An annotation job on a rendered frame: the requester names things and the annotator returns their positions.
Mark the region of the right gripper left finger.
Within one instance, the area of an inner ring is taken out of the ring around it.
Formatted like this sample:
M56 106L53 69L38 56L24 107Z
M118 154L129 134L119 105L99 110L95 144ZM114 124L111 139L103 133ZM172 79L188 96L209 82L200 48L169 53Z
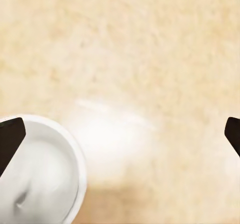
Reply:
M25 136L26 129L21 117L0 122L0 177Z

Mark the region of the coffee cup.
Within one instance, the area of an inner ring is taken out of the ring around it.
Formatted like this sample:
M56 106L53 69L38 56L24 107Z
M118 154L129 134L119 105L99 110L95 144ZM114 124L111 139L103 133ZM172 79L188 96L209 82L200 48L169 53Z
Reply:
M84 151L60 123L35 114L21 117L26 136L0 177L0 224L71 224L88 184Z

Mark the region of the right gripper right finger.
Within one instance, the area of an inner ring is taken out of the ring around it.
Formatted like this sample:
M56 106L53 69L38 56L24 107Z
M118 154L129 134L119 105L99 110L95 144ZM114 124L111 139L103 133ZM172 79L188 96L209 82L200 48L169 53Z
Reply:
M240 119L236 117L229 117L224 135L229 140L237 154L240 156Z

